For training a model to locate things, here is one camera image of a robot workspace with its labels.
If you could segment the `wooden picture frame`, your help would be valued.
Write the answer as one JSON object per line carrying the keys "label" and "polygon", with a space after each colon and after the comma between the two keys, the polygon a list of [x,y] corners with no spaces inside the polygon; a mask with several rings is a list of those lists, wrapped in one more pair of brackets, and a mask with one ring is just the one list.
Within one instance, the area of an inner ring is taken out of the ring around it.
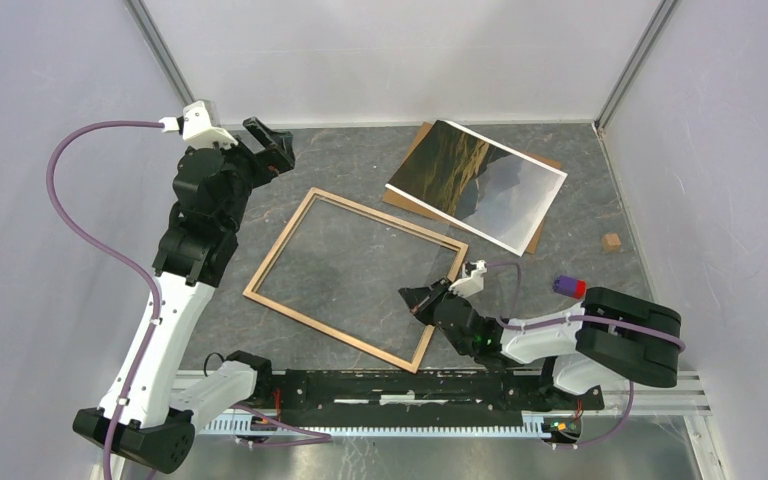
{"label": "wooden picture frame", "polygon": [[314,203],[317,201],[322,201],[342,210],[349,211],[367,220],[371,220],[387,227],[394,228],[413,237],[428,241],[438,247],[443,247],[452,251],[454,253],[454,259],[452,266],[449,268],[449,271],[446,275],[446,278],[449,280],[452,280],[455,277],[458,268],[466,257],[468,245],[462,241],[455,240],[441,233],[434,232],[428,228],[416,225],[407,220],[397,218],[379,210],[375,210],[371,207],[340,197],[336,194],[326,192],[322,189],[312,188],[309,190],[304,200],[301,202],[296,212],[290,218],[284,230],[279,235],[275,244],[272,246],[269,253],[266,255],[263,262],[256,270],[253,278],[243,291],[243,295],[249,300],[259,303],[275,312],[278,312],[294,321],[297,321],[319,333],[325,334],[335,340],[349,345],[365,354],[371,355],[379,360],[406,370],[410,373],[416,372],[419,369],[419,366],[430,344],[432,334],[434,332],[434,328],[432,326],[427,326],[423,329],[412,358],[404,359],[392,353],[388,353],[382,348],[363,341],[355,335],[350,335],[335,327],[328,326],[318,319],[306,315],[289,306],[281,304],[275,300],[269,299],[259,293],[259,289],[261,288],[263,282],[266,280],[268,274],[271,273],[271,271],[274,269],[275,264],[279,261],[280,255],[291,242],[293,235],[297,232],[305,216],[309,213]]}

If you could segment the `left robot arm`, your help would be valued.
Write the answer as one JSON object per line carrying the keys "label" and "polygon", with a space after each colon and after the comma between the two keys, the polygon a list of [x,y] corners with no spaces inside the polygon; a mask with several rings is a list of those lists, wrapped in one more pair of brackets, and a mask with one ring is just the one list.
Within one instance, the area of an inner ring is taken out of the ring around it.
{"label": "left robot arm", "polygon": [[173,383],[194,327],[234,255],[237,234],[254,189],[291,171],[293,136],[249,118],[244,128],[259,142],[186,117],[155,122],[186,142],[173,181],[176,195],[167,231],[150,269],[150,296],[125,361],[95,407],[75,416],[76,434],[120,456],[170,474],[188,456],[196,434],[232,405],[266,405],[274,394],[268,360],[235,352],[219,369],[175,393]]}

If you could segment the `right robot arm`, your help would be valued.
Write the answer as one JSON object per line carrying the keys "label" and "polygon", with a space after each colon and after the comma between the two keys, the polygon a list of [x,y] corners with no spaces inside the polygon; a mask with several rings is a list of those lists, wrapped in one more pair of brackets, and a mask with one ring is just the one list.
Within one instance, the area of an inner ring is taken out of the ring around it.
{"label": "right robot arm", "polygon": [[625,379],[673,388],[678,383],[680,314],[605,287],[561,311],[529,318],[484,316],[447,280],[398,291],[411,314],[440,331],[461,356],[489,370],[543,361],[540,400],[562,408],[577,395]]}

